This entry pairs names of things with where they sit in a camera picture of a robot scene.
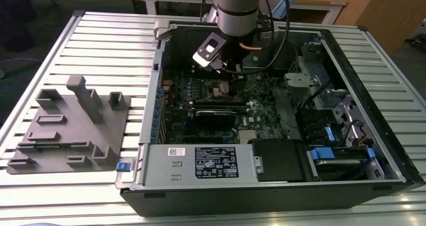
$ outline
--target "aluminum extrusion table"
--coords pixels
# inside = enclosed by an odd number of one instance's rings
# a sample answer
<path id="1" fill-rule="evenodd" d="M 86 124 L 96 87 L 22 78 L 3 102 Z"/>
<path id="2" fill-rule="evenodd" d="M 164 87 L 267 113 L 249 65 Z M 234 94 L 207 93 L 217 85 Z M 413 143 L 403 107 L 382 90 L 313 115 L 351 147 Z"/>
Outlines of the aluminum extrusion table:
<path id="1" fill-rule="evenodd" d="M 142 115 L 159 19 L 198 21 L 196 17 L 79 12 L 34 77 L 0 130 L 0 225 L 413 225 L 426 222 L 426 187 L 382 197 L 347 210 L 143 218 L 119 195 L 116 172 L 10 175 L 8 159 L 35 116 L 40 89 L 66 88 L 70 75 L 86 76 L 99 94 L 122 91 L 132 97 L 122 157 L 138 153 Z M 422 175 L 426 175 L 426 102 L 369 32 L 354 26 L 298 24 L 329 29 Z"/>

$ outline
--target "floor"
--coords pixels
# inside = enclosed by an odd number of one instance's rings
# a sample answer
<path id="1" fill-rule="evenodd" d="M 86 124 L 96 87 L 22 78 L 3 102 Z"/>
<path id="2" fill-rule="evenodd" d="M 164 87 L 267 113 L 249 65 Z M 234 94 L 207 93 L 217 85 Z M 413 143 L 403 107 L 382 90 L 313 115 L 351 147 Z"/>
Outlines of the floor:
<path id="1" fill-rule="evenodd" d="M 70 20 L 72 12 L 79 9 L 87 11 L 106 11 L 135 13 L 143 10 L 143 4 L 130 0 L 59 0 L 60 5 L 54 6 L 50 0 L 32 0 L 36 11 L 36 20 L 27 24 L 28 31 L 35 39 L 35 47 L 22 53 L 7 52 L 0 46 L 0 62 L 8 58 L 35 58 L 44 60 L 56 38 Z M 200 5 L 192 3 L 160 3 L 160 14 L 199 16 Z M 406 42 L 394 61 L 402 72 L 426 96 L 426 51 L 411 47 Z M 3 125 L 14 106 L 23 94 L 27 85 L 38 71 L 39 63 L 34 61 L 14 61 L 0 65 L 6 77 L 0 79 L 0 126 Z"/>

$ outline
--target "wire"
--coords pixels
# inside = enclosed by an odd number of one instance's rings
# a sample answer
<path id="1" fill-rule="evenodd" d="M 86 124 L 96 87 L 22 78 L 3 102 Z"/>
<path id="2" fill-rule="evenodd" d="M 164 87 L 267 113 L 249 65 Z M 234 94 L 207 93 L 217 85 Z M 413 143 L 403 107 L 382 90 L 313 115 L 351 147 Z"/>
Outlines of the wire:
<path id="1" fill-rule="evenodd" d="M 319 86 L 318 90 L 315 91 L 315 93 L 307 98 L 307 100 L 305 101 L 302 108 L 305 108 L 305 106 L 307 105 L 307 103 L 315 99 L 315 97 L 325 91 L 325 89 L 327 88 L 327 86 L 330 85 L 331 80 L 329 80 L 322 86 Z"/>
<path id="2" fill-rule="evenodd" d="M 8 59 L 8 60 L 2 61 L 0 64 L 7 63 L 7 62 L 10 62 L 10 61 L 36 61 L 36 62 L 39 62 L 39 63 L 43 63 L 43 61 L 39 60 L 39 59 L 32 59 L 32 58 L 15 58 L 15 59 Z"/>
<path id="3" fill-rule="evenodd" d="M 282 119 L 282 117 L 281 117 L 281 114 L 278 114 L 278 118 L 279 118 L 279 120 L 289 126 L 289 127 L 291 127 L 291 128 L 295 128 L 295 129 L 298 129 L 298 130 L 301 130 L 301 128 L 299 127 L 295 127 L 295 126 L 293 126 L 293 125 L 290 125 L 283 119 Z"/>
<path id="4" fill-rule="evenodd" d="M 295 61 L 295 64 L 297 64 L 297 66 L 299 67 L 299 51 L 298 51 L 298 49 L 295 48 L 295 46 L 294 46 L 294 44 L 290 42 L 290 41 L 287 41 L 287 44 L 291 46 L 291 48 L 293 48 L 293 51 L 294 51 L 294 61 Z"/>
<path id="5" fill-rule="evenodd" d="M 363 136 L 362 138 L 359 139 L 358 143 L 357 143 L 357 146 L 359 147 L 361 146 L 361 143 L 366 140 L 367 138 L 367 132 L 362 129 L 362 127 L 359 127 L 359 131 L 361 133 L 363 133 Z"/>
<path id="6" fill-rule="evenodd" d="M 265 72 L 267 71 L 273 66 L 274 66 L 274 63 L 278 59 L 278 56 L 283 50 L 283 46 L 287 42 L 287 38 L 289 38 L 289 32 L 290 32 L 290 0 L 286 0 L 286 12 L 287 12 L 287 18 L 286 18 L 286 33 L 285 33 L 285 37 L 282 39 L 282 43 L 279 45 L 279 48 L 278 48 L 278 51 L 277 51 L 277 54 L 271 60 L 271 62 L 267 64 L 266 67 L 263 67 L 262 69 L 259 70 L 254 70 L 254 71 L 247 71 L 247 72 L 238 72 L 238 71 L 231 71 L 231 70 L 227 70 L 225 69 L 225 72 L 229 73 L 229 74 L 235 74 L 235 75 L 253 75 L 253 74 L 258 74 L 261 72 Z"/>
<path id="7" fill-rule="evenodd" d="M 273 10 L 271 10 L 271 5 L 269 3 L 269 0 L 265 0 L 266 4 L 267 4 L 267 10 L 269 10 L 269 16 L 270 16 L 270 21 L 271 21 L 271 41 L 267 43 L 266 46 L 263 47 L 255 47 L 255 46 L 247 46 L 245 45 L 245 43 L 239 43 L 241 48 L 246 49 L 246 50 L 251 50 L 251 51 L 262 51 L 269 49 L 273 44 L 274 44 L 274 37 L 275 37 L 275 29 L 274 29 L 274 16 L 273 16 Z"/>
<path id="8" fill-rule="evenodd" d="M 358 122 L 359 120 L 353 120 L 351 123 L 349 124 L 349 127 L 347 127 L 347 131 L 345 133 L 345 137 L 342 138 L 342 143 L 341 143 L 341 146 L 339 147 L 345 147 L 346 145 L 346 139 L 347 139 L 347 136 L 349 136 L 349 132 L 351 132 L 351 127 L 353 125 Z"/>
<path id="9" fill-rule="evenodd" d="M 206 0 L 202 0 L 202 7 L 200 7 L 200 22 L 203 22 L 203 9 L 204 9 Z"/>

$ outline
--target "green circuit board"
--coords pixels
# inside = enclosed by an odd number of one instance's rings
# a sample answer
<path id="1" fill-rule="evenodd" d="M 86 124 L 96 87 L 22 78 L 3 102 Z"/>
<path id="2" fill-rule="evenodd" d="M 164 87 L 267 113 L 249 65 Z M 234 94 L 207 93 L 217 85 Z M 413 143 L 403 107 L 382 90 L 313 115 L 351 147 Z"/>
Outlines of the green circuit board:
<path id="1" fill-rule="evenodd" d="M 277 80 L 266 75 L 250 75 L 245 89 L 231 97 L 221 94 L 223 80 L 195 79 L 183 74 L 170 78 L 164 84 L 167 144 L 239 144 L 241 130 L 254 130 L 257 138 L 283 138 L 273 97 Z M 235 112 L 233 127 L 194 126 L 198 111 Z"/>

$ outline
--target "power supply label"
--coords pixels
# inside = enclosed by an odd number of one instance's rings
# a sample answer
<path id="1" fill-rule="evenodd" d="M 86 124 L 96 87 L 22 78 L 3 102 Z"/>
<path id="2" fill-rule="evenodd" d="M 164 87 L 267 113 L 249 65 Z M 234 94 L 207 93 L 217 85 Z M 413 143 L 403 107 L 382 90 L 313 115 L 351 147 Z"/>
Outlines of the power supply label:
<path id="1" fill-rule="evenodd" d="M 195 148 L 195 176 L 199 179 L 238 178 L 235 147 Z"/>

